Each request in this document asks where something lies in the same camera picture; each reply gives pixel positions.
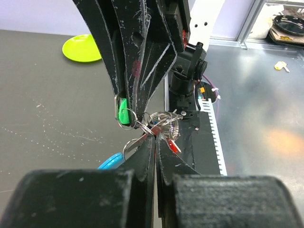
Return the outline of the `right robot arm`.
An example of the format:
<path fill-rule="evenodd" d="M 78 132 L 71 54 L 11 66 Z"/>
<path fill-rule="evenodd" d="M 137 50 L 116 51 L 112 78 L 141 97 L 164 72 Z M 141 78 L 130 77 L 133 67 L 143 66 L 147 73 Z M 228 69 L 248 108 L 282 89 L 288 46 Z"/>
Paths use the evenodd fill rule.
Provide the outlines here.
<path fill-rule="evenodd" d="M 102 55 L 115 95 L 115 118 L 138 128 L 159 83 L 190 96 L 207 68 L 187 0 L 76 0 Z"/>

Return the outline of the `lime green plate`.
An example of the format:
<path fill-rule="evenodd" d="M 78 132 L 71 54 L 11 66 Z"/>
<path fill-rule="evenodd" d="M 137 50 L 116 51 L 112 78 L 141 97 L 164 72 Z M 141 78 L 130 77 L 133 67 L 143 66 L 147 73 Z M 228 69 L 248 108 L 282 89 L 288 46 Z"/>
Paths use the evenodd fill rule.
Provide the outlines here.
<path fill-rule="evenodd" d="M 63 55 L 75 62 L 89 63 L 102 59 L 91 34 L 82 34 L 68 39 L 62 46 Z"/>

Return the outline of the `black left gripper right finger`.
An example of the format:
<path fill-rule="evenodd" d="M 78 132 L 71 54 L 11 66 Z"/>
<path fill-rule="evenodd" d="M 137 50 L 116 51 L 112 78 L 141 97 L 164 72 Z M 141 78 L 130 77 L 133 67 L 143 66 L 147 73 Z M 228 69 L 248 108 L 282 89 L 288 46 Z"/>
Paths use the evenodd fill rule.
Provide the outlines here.
<path fill-rule="evenodd" d="M 165 228 L 301 228 L 287 187 L 270 176 L 201 175 L 156 137 L 158 209 Z"/>

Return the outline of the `blue handled metal keyring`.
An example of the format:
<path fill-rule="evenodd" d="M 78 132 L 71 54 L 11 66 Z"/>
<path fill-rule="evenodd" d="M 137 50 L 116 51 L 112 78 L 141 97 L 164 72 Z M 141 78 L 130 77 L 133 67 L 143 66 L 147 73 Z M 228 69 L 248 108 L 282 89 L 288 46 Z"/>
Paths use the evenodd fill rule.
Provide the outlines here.
<path fill-rule="evenodd" d="M 126 161 L 126 155 L 132 151 L 136 151 L 142 145 L 147 136 L 156 136 L 159 133 L 163 133 L 165 139 L 168 138 L 176 141 L 179 136 L 179 121 L 183 119 L 181 114 L 177 114 L 177 111 L 173 112 L 163 111 L 148 114 L 147 120 L 145 120 L 146 127 L 149 128 L 148 132 L 144 132 L 138 139 L 132 139 L 125 144 L 123 150 L 118 152 L 107 160 L 105 160 L 99 167 L 99 170 L 115 169 Z"/>

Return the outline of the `green key tag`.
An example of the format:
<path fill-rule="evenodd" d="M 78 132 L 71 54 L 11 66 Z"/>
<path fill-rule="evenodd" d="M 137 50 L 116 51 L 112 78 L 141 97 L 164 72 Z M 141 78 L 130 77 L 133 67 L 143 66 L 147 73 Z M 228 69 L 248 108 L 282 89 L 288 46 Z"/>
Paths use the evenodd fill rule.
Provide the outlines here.
<path fill-rule="evenodd" d="M 118 121 L 123 125 L 130 124 L 127 99 L 123 98 L 118 109 Z"/>

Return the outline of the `red key tag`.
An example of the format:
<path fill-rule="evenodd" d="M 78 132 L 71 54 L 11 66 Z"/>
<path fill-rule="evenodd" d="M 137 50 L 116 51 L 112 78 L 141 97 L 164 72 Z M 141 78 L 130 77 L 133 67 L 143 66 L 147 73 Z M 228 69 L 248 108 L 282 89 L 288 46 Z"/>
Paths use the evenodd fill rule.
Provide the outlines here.
<path fill-rule="evenodd" d="M 175 154 L 178 154 L 178 153 L 181 153 L 181 150 L 180 148 L 178 147 L 178 145 L 175 143 L 174 140 L 171 140 L 171 139 L 167 139 L 167 143 L 169 145 L 169 148 L 175 153 Z"/>

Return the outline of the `yellow key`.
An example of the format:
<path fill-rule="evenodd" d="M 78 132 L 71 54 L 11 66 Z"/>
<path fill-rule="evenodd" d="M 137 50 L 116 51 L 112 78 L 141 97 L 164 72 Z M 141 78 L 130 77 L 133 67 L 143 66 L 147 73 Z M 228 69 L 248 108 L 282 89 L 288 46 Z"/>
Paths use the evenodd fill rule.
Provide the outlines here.
<path fill-rule="evenodd" d="M 284 61 L 278 61 L 275 65 L 274 65 L 274 69 L 275 70 L 282 70 L 284 69 L 286 72 L 290 72 L 290 70 L 287 68 L 287 63 Z"/>

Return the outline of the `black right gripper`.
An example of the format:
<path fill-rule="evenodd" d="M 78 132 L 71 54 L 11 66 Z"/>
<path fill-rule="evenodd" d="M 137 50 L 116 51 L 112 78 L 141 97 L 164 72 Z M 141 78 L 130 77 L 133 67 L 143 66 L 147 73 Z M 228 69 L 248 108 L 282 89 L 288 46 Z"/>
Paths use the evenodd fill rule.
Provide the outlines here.
<path fill-rule="evenodd" d="M 157 86 L 190 38 L 187 0 L 75 0 L 108 72 L 118 120 L 127 99 L 138 128 Z"/>

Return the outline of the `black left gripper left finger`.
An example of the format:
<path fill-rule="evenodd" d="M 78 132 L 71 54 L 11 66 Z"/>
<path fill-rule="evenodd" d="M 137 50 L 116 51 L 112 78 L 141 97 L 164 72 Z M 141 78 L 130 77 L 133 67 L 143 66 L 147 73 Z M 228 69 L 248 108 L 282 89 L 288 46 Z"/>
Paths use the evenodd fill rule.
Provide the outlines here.
<path fill-rule="evenodd" d="M 151 228 L 155 138 L 106 170 L 36 170 L 18 183 L 3 228 Z"/>

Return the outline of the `black dish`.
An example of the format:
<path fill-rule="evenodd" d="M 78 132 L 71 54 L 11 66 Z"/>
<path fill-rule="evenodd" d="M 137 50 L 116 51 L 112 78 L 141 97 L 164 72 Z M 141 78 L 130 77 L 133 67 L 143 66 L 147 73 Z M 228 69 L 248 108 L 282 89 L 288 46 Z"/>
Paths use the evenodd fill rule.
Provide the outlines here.
<path fill-rule="evenodd" d="M 278 15 L 273 19 L 274 25 L 290 35 L 304 35 L 304 20 L 290 15 Z"/>

